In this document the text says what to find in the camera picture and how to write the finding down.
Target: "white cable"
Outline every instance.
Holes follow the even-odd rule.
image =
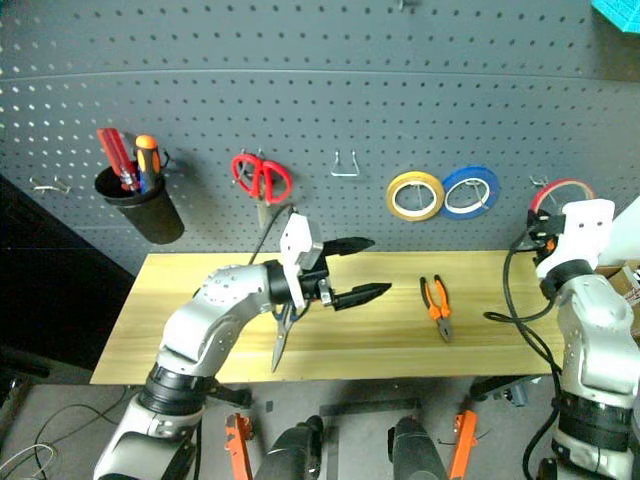
[[[29,450],[32,450],[34,448],[45,448],[47,450],[49,450],[49,458],[47,459],[47,461],[45,462],[45,464],[42,466],[42,468],[40,470],[37,470],[36,472],[32,473],[30,477],[28,478],[35,478],[36,475],[38,475],[41,472],[44,472],[47,468],[49,468],[49,466],[51,465],[51,463],[55,460],[55,458],[58,456],[58,451],[51,445],[49,445],[48,443],[36,443],[34,445],[31,445],[30,447],[27,448],[23,448],[22,450],[20,450],[18,453],[14,454],[11,458],[9,458],[9,460],[7,460],[6,462],[4,462],[2,465],[0,465],[0,473],[2,473],[2,470],[4,470],[5,468],[7,468],[7,466],[9,466],[13,461],[15,461],[19,456],[24,455],[25,453],[27,453]]]

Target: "dark background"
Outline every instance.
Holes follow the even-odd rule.
[[[133,276],[1,176],[0,208],[0,346],[93,369]]]

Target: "teal object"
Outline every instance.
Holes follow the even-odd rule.
[[[627,33],[640,33],[640,0],[593,0],[593,8]]]

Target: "pliers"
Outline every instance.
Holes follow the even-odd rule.
[[[453,329],[451,327],[451,321],[449,320],[449,316],[451,315],[449,297],[447,296],[447,289],[445,288],[440,275],[435,275],[433,279],[435,280],[436,289],[438,290],[438,294],[442,300],[442,307],[439,307],[433,301],[429,285],[427,284],[427,279],[424,277],[420,277],[420,293],[422,294],[424,304],[429,309],[429,315],[438,324],[440,335],[444,341],[448,343],[453,340]]]

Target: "cardboard box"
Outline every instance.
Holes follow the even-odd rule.
[[[614,290],[622,295],[633,311],[631,335],[640,341],[640,281],[634,273],[640,271],[640,260],[628,260],[622,267],[598,267],[597,272],[607,277]]]

